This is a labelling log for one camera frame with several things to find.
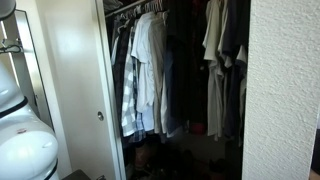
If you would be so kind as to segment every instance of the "closet door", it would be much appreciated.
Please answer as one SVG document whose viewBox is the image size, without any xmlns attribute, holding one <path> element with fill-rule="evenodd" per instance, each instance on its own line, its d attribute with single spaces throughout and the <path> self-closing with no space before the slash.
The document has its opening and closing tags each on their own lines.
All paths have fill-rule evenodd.
<svg viewBox="0 0 320 180">
<path fill-rule="evenodd" d="M 37 1 L 72 170 L 81 169 L 91 179 L 118 180 L 125 179 L 122 148 L 112 121 L 109 59 L 97 7 L 91 0 Z"/>
</svg>

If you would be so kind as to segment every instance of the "closet rod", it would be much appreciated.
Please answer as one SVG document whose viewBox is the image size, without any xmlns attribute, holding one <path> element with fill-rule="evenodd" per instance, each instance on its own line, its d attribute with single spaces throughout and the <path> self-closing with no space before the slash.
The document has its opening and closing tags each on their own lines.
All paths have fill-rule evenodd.
<svg viewBox="0 0 320 180">
<path fill-rule="evenodd" d="M 131 8 L 133 8 L 133 7 L 135 7 L 135 6 L 148 3 L 148 2 L 150 2 L 150 1 L 152 1 L 152 0 L 139 0 L 139 1 L 137 1 L 137 2 L 134 2 L 134 3 L 132 3 L 132 4 L 129 4 L 128 6 L 125 6 L 125 7 L 123 7 L 123 8 L 120 8 L 120 9 L 118 9 L 118 10 L 116 10 L 116 11 L 110 13 L 110 14 L 107 14 L 105 17 L 108 18 L 108 17 L 110 17 L 110 16 L 119 14 L 119 13 L 121 13 L 121 12 L 123 12 L 123 11 L 128 10 L 128 9 L 131 9 Z"/>
</svg>

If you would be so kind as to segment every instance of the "sliding closet door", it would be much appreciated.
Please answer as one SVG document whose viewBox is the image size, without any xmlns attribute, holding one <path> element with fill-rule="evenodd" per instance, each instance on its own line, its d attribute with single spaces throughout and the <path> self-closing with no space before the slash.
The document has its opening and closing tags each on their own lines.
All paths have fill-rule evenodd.
<svg viewBox="0 0 320 180">
<path fill-rule="evenodd" d="M 37 7 L 73 171 L 91 179 L 124 179 L 96 2 L 37 0 Z"/>
</svg>

